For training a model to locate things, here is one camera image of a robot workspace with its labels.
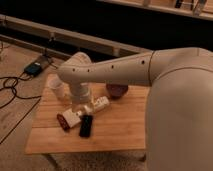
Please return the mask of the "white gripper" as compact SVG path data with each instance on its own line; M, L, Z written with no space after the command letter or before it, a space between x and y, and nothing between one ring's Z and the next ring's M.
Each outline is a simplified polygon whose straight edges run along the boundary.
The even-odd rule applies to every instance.
M84 105L91 104L91 89L88 83L70 84L69 90L73 112L82 109Z

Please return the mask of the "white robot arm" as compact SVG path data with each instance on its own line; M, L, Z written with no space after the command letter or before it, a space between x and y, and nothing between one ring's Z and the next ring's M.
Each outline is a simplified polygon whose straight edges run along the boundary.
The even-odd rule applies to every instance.
M89 95L92 82L148 86L148 171L213 171L213 52L177 48L97 63L76 53L58 76L76 100Z

